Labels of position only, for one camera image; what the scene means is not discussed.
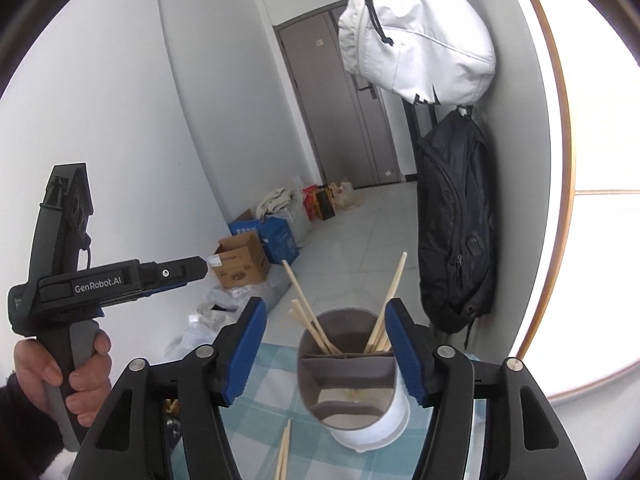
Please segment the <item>white shoulder bag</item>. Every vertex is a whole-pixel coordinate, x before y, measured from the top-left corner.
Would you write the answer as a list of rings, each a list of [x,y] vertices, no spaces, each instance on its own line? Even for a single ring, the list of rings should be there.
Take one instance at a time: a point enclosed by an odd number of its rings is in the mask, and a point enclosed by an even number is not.
[[[466,0],[348,0],[344,69],[405,101],[473,105],[494,79],[488,28]]]

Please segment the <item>person's left hand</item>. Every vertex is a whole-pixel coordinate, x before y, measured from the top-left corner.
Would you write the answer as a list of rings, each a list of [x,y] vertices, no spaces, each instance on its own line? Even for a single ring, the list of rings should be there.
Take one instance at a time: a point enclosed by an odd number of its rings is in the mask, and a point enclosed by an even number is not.
[[[76,416],[80,426],[90,427],[111,392],[111,339],[103,330],[94,338],[94,353],[82,367],[76,368],[68,381],[74,390],[65,401],[66,408]],[[13,351],[14,373],[26,398],[38,410],[50,416],[52,408],[46,386],[58,388],[63,373],[54,357],[35,339],[19,341]]]

